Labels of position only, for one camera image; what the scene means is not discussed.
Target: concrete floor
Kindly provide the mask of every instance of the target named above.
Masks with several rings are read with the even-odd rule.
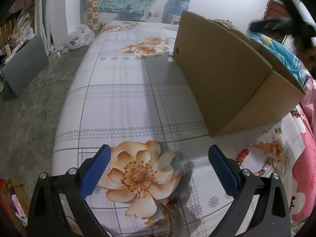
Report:
[[[0,99],[0,178],[22,180],[32,196],[41,172],[52,172],[59,116],[75,73],[88,50],[82,47],[47,66],[18,99]]]

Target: cardboard box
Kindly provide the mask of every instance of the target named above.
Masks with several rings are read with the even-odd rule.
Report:
[[[173,56],[210,136],[281,120],[305,95],[264,46],[192,12],[181,15]]]
[[[31,201],[26,194],[26,191],[23,187],[23,183],[20,180],[17,180],[15,178],[9,178],[0,189],[0,195],[9,213],[10,220],[13,222],[14,226],[18,229],[18,231],[24,237],[26,237],[27,235],[26,228],[23,226],[21,220],[15,215],[15,211],[9,204],[9,199],[10,199],[10,193],[8,189],[9,184],[11,184],[14,187],[13,189],[15,191],[15,194],[26,216],[28,216]]]

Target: blue blanket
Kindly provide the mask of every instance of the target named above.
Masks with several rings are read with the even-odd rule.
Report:
[[[301,86],[307,82],[307,75],[301,72],[303,63],[282,44],[260,33],[251,32],[249,38],[256,40],[272,52],[292,73]]]

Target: white plastic bag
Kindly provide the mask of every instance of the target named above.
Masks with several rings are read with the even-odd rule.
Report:
[[[16,44],[18,45],[20,42],[26,42],[27,40],[31,40],[34,37],[35,35],[33,28],[26,26],[24,29],[22,29],[21,34],[16,40]]]
[[[82,46],[90,45],[95,39],[95,34],[86,25],[80,25],[75,31],[72,31],[68,37],[66,45],[72,49],[76,50]]]

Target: pink blanket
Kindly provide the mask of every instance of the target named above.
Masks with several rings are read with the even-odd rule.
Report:
[[[316,197],[316,83],[310,77],[304,86],[306,96],[300,103],[299,111],[306,132],[301,136],[305,150],[292,169],[293,190],[290,208],[293,221],[308,217],[314,207]]]

